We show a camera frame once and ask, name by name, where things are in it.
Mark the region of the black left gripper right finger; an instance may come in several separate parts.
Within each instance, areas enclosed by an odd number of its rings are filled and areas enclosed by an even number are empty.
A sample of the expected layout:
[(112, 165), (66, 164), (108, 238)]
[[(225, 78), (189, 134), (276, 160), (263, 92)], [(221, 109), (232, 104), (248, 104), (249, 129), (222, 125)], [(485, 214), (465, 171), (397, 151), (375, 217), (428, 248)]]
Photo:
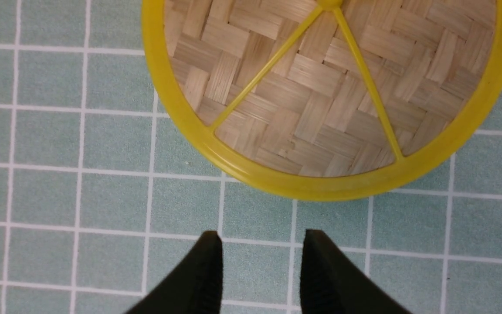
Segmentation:
[(299, 277), (303, 314), (408, 314), (322, 230), (306, 230)]

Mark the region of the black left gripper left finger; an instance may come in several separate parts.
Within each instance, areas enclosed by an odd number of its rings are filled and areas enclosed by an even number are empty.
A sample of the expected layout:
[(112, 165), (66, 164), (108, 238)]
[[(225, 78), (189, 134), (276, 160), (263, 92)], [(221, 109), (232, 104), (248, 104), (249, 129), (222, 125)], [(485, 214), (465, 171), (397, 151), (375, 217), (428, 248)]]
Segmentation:
[(128, 314), (219, 314), (223, 248), (216, 231), (205, 231), (181, 262)]

